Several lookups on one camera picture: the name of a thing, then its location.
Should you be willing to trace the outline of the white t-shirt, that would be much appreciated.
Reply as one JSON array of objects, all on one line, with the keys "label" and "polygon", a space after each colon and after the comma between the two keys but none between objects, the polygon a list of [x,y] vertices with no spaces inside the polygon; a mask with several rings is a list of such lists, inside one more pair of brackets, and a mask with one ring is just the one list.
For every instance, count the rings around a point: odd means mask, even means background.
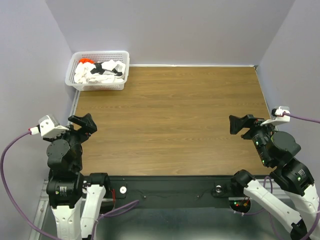
[{"label": "white t-shirt", "polygon": [[89,62],[79,63],[75,69],[73,80],[76,84],[111,84],[122,83],[125,80],[125,72],[122,77],[116,77],[113,74],[103,75],[91,74],[91,70],[95,67],[94,64]]}]

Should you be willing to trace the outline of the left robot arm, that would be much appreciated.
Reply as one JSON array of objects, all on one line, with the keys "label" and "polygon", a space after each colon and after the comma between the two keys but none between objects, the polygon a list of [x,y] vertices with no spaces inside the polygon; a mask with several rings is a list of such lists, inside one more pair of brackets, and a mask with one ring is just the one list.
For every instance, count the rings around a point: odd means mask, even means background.
[{"label": "left robot arm", "polygon": [[98,128],[91,114],[72,115],[62,126],[53,116],[40,122],[40,134],[47,147],[49,167],[46,193],[61,240],[94,240],[104,197],[113,196],[107,173],[85,177],[82,143]]}]

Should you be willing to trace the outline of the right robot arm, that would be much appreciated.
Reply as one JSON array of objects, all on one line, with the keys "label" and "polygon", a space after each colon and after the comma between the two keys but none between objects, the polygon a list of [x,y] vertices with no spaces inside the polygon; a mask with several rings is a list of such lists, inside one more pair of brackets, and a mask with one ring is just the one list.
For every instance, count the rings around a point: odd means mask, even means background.
[{"label": "right robot arm", "polygon": [[242,169],[231,178],[230,189],[235,195],[249,197],[276,218],[290,233],[293,240],[318,240],[320,238],[320,198],[315,180],[302,162],[296,159],[301,146],[295,138],[276,130],[276,126],[288,123],[291,115],[287,110],[276,110],[273,119],[265,120],[247,114],[229,116],[230,134],[242,129],[244,140],[251,140],[262,164],[272,168],[268,177],[291,199],[292,209],[267,190],[248,171]]}]

